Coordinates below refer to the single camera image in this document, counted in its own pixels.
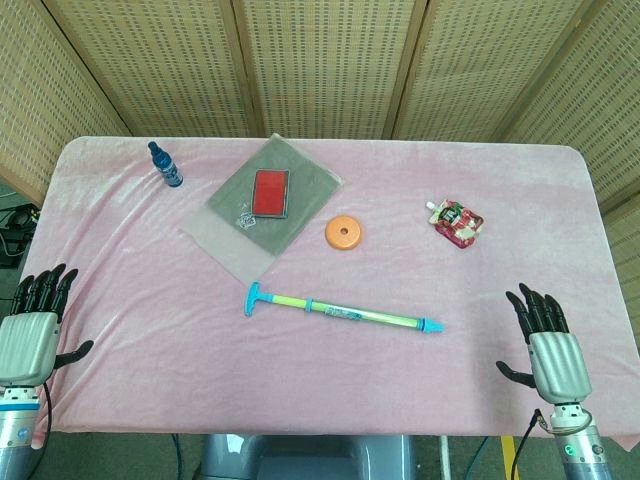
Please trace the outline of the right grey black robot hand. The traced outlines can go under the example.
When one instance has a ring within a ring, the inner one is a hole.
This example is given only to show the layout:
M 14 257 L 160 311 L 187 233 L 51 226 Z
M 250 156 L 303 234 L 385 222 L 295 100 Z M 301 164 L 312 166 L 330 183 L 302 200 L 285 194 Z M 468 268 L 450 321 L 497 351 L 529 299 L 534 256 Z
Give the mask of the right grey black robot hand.
M 511 291 L 505 295 L 516 313 L 531 371 L 516 371 L 503 361 L 496 363 L 497 369 L 508 380 L 536 390 L 551 405 L 584 401 L 592 385 L 580 343 L 561 305 L 524 283 L 519 290 L 520 295 Z

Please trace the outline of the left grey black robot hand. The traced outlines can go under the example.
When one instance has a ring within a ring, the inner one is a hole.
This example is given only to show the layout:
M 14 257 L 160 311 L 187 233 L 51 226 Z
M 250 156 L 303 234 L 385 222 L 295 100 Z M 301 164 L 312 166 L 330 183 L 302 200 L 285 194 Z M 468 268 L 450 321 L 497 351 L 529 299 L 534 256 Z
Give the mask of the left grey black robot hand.
M 18 284 L 9 314 L 0 320 L 0 386 L 37 387 L 53 371 L 82 360 L 94 346 L 84 341 L 71 352 L 58 351 L 69 291 L 76 269 L 59 264 Z

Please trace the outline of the green blue water pump toy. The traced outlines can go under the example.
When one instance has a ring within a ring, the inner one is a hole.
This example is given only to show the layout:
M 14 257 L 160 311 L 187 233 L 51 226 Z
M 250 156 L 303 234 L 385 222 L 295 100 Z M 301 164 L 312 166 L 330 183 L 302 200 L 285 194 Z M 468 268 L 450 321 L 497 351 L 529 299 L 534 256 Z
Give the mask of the green blue water pump toy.
M 404 316 L 358 307 L 336 305 L 317 301 L 310 297 L 297 298 L 267 293 L 261 289 L 259 282 L 253 282 L 245 297 L 244 313 L 247 317 L 253 314 L 256 304 L 259 302 L 300 309 L 306 313 L 318 313 L 345 320 L 366 321 L 409 328 L 424 334 L 442 333 L 444 331 L 444 326 L 441 323 L 430 318 Z

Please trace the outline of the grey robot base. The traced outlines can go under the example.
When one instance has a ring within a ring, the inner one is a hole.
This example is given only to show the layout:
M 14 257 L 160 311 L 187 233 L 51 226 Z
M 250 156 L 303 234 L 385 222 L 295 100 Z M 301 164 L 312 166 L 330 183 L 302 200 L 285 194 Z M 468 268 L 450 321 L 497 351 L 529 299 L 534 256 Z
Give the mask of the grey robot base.
M 210 434 L 193 480 L 416 480 L 408 435 Z

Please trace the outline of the red spout pouch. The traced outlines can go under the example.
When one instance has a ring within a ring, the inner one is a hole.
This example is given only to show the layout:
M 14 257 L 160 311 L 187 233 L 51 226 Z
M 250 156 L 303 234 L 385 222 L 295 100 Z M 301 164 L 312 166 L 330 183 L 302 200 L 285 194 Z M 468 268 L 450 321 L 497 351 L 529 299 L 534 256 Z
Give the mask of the red spout pouch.
M 429 223 L 435 230 L 460 249 L 473 245 L 480 234 L 484 218 L 461 203 L 444 199 L 439 203 L 427 201 Z

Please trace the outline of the blue spray bottle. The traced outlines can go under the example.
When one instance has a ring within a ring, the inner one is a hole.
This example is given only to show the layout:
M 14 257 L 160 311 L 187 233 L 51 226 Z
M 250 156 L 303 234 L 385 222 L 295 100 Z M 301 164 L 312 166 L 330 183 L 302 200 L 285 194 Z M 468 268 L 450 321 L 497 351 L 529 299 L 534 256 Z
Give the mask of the blue spray bottle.
M 162 149 L 156 142 L 147 144 L 152 163 L 162 175 L 165 183 L 172 188 L 177 188 L 183 183 L 183 176 L 168 152 Z

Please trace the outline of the woven folding screen panel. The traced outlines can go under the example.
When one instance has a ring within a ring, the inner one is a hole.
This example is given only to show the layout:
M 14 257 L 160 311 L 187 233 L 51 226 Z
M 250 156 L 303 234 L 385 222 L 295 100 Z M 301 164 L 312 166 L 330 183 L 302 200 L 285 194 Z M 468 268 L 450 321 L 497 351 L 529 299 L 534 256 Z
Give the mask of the woven folding screen panel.
M 596 15 L 506 138 L 577 150 L 606 209 L 640 189 L 640 0 L 594 5 Z
M 260 135 L 389 139 L 429 0 L 231 0 Z
M 606 0 L 425 0 L 394 140 L 491 142 Z
M 41 0 L 134 136 L 262 137 L 234 0 Z
M 81 136 L 129 136 L 42 0 L 0 0 L 0 182 L 41 205 Z

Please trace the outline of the orange plastic disc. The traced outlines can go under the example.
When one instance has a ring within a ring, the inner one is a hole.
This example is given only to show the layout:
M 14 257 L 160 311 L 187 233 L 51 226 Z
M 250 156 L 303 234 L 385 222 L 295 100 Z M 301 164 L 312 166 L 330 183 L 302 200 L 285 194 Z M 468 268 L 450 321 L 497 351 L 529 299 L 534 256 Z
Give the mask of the orange plastic disc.
M 363 238 L 363 228 L 360 222 L 349 215 L 333 217 L 325 227 L 327 243 L 338 250 L 356 248 Z

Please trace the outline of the pink velvet tablecloth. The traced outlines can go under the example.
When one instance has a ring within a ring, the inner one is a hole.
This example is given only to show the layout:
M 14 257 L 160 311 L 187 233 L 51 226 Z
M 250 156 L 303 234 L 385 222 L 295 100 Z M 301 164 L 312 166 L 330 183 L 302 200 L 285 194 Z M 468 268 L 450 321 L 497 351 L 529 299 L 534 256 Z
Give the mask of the pink velvet tablecloth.
M 504 378 L 529 367 L 506 299 L 553 296 L 578 337 L 600 432 L 640 443 L 640 356 L 582 155 L 559 145 L 300 140 L 343 184 L 262 277 L 264 289 L 409 316 L 440 334 L 260 304 L 182 222 L 261 146 L 163 138 L 184 175 L 166 186 L 143 138 L 62 150 L 25 272 L 78 270 L 62 350 L 94 347 L 51 382 L 63 432 L 517 435 L 543 404 Z M 484 218 L 460 249 L 427 201 Z M 332 248 L 338 215 L 363 228 Z

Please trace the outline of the red rectangular pad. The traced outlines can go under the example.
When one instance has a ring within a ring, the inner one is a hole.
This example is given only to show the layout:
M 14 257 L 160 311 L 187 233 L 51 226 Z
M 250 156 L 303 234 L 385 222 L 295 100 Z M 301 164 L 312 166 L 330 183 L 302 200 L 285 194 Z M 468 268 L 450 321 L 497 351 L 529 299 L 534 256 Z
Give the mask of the red rectangular pad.
M 251 212 L 260 218 L 287 216 L 289 171 L 259 169 L 254 177 Z

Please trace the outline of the grey translucent plastic bag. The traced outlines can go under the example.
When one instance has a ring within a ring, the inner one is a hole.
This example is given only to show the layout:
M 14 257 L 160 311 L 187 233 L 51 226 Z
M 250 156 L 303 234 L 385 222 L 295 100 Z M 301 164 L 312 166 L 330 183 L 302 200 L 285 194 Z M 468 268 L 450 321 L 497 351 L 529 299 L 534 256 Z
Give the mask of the grey translucent plastic bag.
M 285 176 L 281 215 L 256 212 L 260 172 Z M 180 228 L 245 285 L 263 275 L 342 186 L 342 179 L 274 134 Z

